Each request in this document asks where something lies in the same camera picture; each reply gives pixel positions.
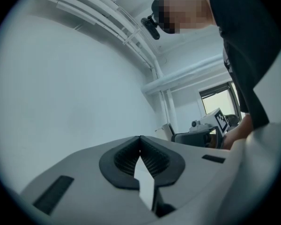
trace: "gray plastic surface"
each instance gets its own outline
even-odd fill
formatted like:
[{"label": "gray plastic surface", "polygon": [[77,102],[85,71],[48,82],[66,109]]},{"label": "gray plastic surface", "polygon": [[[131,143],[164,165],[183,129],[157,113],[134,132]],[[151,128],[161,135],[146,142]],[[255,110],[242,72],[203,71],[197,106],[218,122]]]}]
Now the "gray plastic surface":
[{"label": "gray plastic surface", "polygon": [[59,223],[54,223],[52,219],[47,214],[44,214],[39,209],[35,208],[32,204],[27,203],[20,195],[18,195],[14,190],[6,187],[7,192],[13,198],[13,200],[18,204],[18,206],[28,215],[32,221],[37,222],[40,225],[55,225]]},{"label": "gray plastic surface", "polygon": [[[209,225],[231,222],[260,202],[281,166],[281,124],[269,124],[232,149],[217,150],[148,139],[179,153],[185,170],[178,181],[161,187],[163,201],[176,210],[157,218],[138,191],[117,189],[102,176],[99,159],[125,138],[76,152],[33,180],[22,198],[33,203],[60,175],[75,178],[52,213],[57,224]],[[202,159],[226,158],[223,164]]]},{"label": "gray plastic surface", "polygon": [[101,174],[100,157],[132,137],[71,154],[35,178],[21,193],[33,203],[59,176],[74,178],[51,214],[66,225],[140,225],[157,220],[139,197],[139,191],[115,188]]},{"label": "gray plastic surface", "polygon": [[173,205],[175,208],[189,202],[203,190],[219,169],[223,167],[223,164],[202,159],[204,155],[227,158],[230,154],[228,150],[194,147],[154,137],[147,138],[179,153],[185,160],[185,170],[174,186],[159,188],[164,202]]},{"label": "gray plastic surface", "polygon": [[217,224],[246,216],[269,191],[281,168],[281,124],[269,124],[249,135],[242,166],[225,197]]}]

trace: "black rubber slot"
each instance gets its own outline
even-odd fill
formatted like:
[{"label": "black rubber slot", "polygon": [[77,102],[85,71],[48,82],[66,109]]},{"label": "black rubber slot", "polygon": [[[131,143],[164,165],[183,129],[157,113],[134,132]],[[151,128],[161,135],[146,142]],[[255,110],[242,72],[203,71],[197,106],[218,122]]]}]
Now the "black rubber slot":
[{"label": "black rubber slot", "polygon": [[185,168],[185,161],[178,153],[137,136],[102,155],[101,173],[117,188],[139,190],[134,171],[140,156],[154,177],[156,188],[174,184]]},{"label": "black rubber slot", "polygon": [[70,187],[74,178],[60,176],[34,203],[37,209],[50,215],[62,196]]},{"label": "black rubber slot", "polygon": [[102,155],[99,167],[102,175],[115,187],[139,190],[140,183],[134,176],[140,157],[140,137],[136,136]]},{"label": "black rubber slot", "polygon": [[139,139],[133,140],[129,145],[125,146],[114,155],[116,167],[133,177],[136,163],[140,157],[139,142]]},{"label": "black rubber slot", "polygon": [[155,188],[173,185],[185,169],[183,157],[145,136],[140,140],[140,156],[154,177]]},{"label": "black rubber slot", "polygon": [[215,157],[215,156],[211,156],[211,155],[204,155],[202,157],[203,159],[215,162],[215,163],[224,163],[224,161],[226,160],[223,157]]},{"label": "black rubber slot", "polygon": [[140,157],[153,178],[170,166],[170,157],[145,139],[141,139]]}]

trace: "ceiling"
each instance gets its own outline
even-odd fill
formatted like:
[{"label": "ceiling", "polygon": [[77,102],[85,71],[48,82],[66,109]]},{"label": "ceiling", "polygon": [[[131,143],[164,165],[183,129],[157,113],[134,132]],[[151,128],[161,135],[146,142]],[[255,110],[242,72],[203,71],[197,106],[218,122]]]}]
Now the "ceiling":
[{"label": "ceiling", "polygon": [[143,17],[148,17],[152,14],[152,2],[153,0],[117,0],[116,3],[126,10],[141,26],[143,32],[149,38],[148,43],[151,49],[156,55],[163,55],[164,53],[178,48],[185,43],[196,42],[202,37],[219,34],[218,28],[215,26],[209,26],[200,30],[193,30],[187,34],[167,34],[158,27],[157,30],[161,37],[159,40],[154,40],[141,24],[141,19]]}]

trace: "white machine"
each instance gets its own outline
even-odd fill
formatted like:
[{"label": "white machine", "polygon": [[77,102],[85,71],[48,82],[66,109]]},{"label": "white machine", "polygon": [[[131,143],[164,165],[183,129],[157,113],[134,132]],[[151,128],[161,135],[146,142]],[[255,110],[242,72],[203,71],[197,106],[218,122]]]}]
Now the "white machine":
[{"label": "white machine", "polygon": [[208,113],[200,120],[192,122],[188,133],[175,134],[171,141],[196,147],[222,147],[223,137],[229,129],[229,123],[220,108]]},{"label": "white machine", "polygon": [[[133,177],[139,156],[155,180],[151,210]],[[225,224],[260,202],[280,166],[281,123],[230,151],[128,137],[73,153],[36,177],[18,201],[44,224]]]}]

